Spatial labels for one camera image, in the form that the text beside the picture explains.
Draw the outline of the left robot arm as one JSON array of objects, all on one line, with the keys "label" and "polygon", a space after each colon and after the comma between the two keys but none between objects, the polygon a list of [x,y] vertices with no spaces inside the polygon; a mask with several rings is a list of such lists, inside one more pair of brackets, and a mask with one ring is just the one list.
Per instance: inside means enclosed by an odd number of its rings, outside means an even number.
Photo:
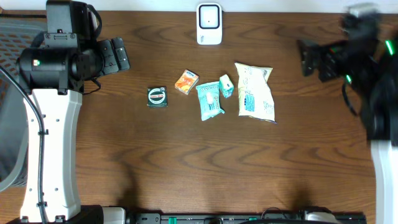
[{"label": "left robot arm", "polygon": [[119,37],[99,40],[102,20],[79,1],[48,1],[47,31],[17,59],[28,122],[27,185],[19,223],[126,223],[121,207],[82,205],[76,128],[85,82],[128,70]]}]

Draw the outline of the teal Kleenex tissue pack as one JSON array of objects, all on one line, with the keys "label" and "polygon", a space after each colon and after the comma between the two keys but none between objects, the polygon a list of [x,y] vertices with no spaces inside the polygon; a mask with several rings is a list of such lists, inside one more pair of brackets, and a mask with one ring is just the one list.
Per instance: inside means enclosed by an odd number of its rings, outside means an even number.
[{"label": "teal Kleenex tissue pack", "polygon": [[234,91],[234,85],[227,74],[224,74],[220,77],[219,88],[225,98],[229,98],[230,96],[232,96]]}]

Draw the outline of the green Zam-Buk box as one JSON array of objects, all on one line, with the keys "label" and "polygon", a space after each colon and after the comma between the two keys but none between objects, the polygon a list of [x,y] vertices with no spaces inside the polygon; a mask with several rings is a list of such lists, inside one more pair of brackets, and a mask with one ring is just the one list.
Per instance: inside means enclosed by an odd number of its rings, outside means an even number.
[{"label": "green Zam-Buk box", "polygon": [[168,106],[167,89],[165,86],[147,89],[147,106],[150,108],[163,108]]}]

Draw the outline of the orange Kleenex tissue pack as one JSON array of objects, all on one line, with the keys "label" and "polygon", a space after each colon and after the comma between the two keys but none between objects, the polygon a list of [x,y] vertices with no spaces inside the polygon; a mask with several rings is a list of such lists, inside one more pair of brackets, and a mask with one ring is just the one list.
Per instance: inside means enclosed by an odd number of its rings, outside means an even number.
[{"label": "orange Kleenex tissue pack", "polygon": [[175,89],[188,95],[190,90],[199,81],[199,76],[189,70],[184,70],[180,78],[175,82]]}]

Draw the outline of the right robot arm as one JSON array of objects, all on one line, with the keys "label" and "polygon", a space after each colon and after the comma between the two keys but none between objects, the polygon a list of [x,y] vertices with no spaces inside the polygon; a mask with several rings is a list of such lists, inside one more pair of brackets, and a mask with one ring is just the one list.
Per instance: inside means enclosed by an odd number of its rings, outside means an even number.
[{"label": "right robot arm", "polygon": [[361,99],[356,111],[366,130],[376,176],[376,223],[397,223],[397,37],[379,40],[381,13],[372,2],[347,8],[341,20],[344,40],[319,45],[299,39],[302,74],[321,82],[344,78]]}]

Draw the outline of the cream yellow snack bag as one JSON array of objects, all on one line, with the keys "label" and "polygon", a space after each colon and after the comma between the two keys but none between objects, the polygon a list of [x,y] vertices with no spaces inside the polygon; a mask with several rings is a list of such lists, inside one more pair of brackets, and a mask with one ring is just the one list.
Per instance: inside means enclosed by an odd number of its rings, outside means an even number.
[{"label": "cream yellow snack bag", "polygon": [[238,72],[238,116],[247,116],[276,123],[275,104],[268,79],[271,67],[257,67],[236,62]]}]

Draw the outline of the mint green wet wipes pack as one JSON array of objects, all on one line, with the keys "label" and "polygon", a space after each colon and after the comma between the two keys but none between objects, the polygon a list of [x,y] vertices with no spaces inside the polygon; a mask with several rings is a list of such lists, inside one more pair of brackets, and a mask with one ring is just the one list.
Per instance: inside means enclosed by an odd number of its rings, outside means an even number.
[{"label": "mint green wet wipes pack", "polygon": [[206,121],[218,114],[224,114],[220,106],[219,82],[209,82],[196,86],[200,102],[201,120]]}]

